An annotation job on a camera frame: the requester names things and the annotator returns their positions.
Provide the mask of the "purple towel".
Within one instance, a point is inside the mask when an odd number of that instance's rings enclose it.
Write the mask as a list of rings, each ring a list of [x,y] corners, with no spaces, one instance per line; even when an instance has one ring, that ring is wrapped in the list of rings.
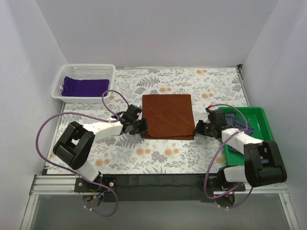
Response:
[[[64,78],[61,95],[66,97],[101,97],[108,90],[108,79],[76,80]]]

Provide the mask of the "brown towel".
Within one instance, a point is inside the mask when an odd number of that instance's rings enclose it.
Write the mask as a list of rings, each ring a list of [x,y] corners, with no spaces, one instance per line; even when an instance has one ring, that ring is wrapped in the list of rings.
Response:
[[[190,94],[143,95],[142,115],[148,124],[148,134],[141,135],[144,139],[194,139]]]

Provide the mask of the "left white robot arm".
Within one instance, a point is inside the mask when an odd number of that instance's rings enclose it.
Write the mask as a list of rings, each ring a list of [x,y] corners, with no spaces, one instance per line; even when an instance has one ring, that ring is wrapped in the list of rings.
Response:
[[[142,109],[129,105],[109,119],[91,124],[71,122],[53,148],[53,153],[84,180],[98,183],[100,172],[88,160],[93,143],[109,137],[148,133]]]

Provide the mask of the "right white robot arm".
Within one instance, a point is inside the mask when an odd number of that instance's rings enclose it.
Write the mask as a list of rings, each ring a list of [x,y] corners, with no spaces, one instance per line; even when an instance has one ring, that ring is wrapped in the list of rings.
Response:
[[[252,187],[283,183],[287,179],[279,147],[273,140],[254,138],[249,133],[246,118],[241,122],[242,128],[235,126],[235,119],[230,118],[221,109],[206,108],[209,121],[199,120],[194,133],[219,140],[244,157],[242,166],[225,166],[210,179],[205,176],[205,187],[214,187],[239,183],[248,183]]]

